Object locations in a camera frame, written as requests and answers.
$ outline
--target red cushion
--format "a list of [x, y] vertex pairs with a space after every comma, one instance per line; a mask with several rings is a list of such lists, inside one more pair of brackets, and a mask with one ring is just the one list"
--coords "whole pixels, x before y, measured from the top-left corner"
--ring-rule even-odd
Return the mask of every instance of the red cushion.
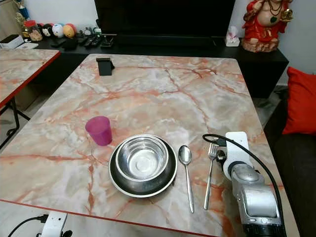
[[287, 69], [289, 76], [287, 121], [283, 134], [316, 135], [316, 75]]

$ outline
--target white wall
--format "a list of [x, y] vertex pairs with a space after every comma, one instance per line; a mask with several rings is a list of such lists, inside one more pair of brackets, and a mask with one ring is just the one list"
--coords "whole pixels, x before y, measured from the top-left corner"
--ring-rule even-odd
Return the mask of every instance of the white wall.
[[[230, 25], [239, 29], [238, 36], [244, 36], [243, 15], [250, 0], [236, 0]], [[289, 60], [289, 66], [306, 73], [316, 72], [316, 0], [293, 0], [290, 4], [294, 19], [287, 24], [284, 34], [280, 34], [279, 49]], [[287, 84], [286, 70], [278, 84]]]
[[[236, 0], [230, 25], [239, 29], [238, 36], [244, 35], [243, 15], [251, 0]], [[97, 12], [94, 0], [24, 0], [30, 17], [42, 23], [73, 23], [78, 29], [95, 26]], [[306, 73], [316, 71], [316, 0], [293, 0], [290, 7], [294, 19], [280, 35], [279, 49], [290, 61], [289, 65]], [[284, 73], [279, 84], [287, 83]]]
[[72, 23], [78, 30], [95, 27], [94, 0], [24, 0], [30, 18], [37, 23]]

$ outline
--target small figurine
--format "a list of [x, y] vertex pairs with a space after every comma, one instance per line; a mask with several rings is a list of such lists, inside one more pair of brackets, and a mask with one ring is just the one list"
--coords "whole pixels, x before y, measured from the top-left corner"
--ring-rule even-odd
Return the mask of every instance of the small figurine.
[[292, 19], [288, 5], [293, 0], [253, 0], [243, 19], [245, 37], [241, 45], [251, 52], [271, 52], [277, 49], [278, 33], [284, 33]]
[[73, 38], [77, 32], [75, 26], [70, 23], [64, 25], [63, 31], [64, 31], [65, 36], [68, 38]]
[[79, 30], [79, 33], [76, 34], [76, 37], [77, 38], [83, 38], [84, 37], [83, 31]]
[[91, 27], [89, 27], [89, 28], [86, 27], [83, 33], [84, 33], [85, 36], [91, 36], [91, 35], [93, 35], [92, 28], [91, 28]]
[[64, 36], [63, 24], [57, 23], [53, 25], [53, 33], [56, 37], [61, 38]]
[[48, 24], [43, 25], [41, 30], [42, 30], [42, 33], [44, 36], [46, 36], [46, 37], [53, 36], [53, 25], [54, 24], [52, 24], [52, 23], [48, 23]]
[[239, 38], [237, 37], [237, 27], [230, 26], [228, 28], [228, 32], [225, 38], [226, 47], [238, 47], [239, 46]]
[[26, 9], [26, 7], [24, 6], [24, 0], [14, 0], [15, 4], [17, 5], [20, 13], [22, 14], [22, 16], [26, 19], [29, 20], [29, 13], [28, 10]]
[[44, 26], [44, 24], [43, 23], [38, 23], [37, 25], [38, 25], [40, 34], [43, 36], [43, 26]]

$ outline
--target television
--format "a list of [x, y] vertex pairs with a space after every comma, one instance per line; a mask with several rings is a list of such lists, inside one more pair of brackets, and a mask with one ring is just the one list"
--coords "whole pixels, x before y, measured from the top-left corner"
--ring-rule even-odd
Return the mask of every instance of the television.
[[103, 34], [223, 37], [235, 0], [94, 0]]

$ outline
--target sofa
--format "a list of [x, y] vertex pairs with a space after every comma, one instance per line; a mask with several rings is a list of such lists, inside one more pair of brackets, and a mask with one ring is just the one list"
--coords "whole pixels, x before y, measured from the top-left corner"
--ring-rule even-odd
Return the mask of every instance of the sofa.
[[300, 236], [315, 237], [316, 136], [282, 135], [286, 118], [287, 96], [283, 96], [266, 124], [264, 132], [281, 175]]

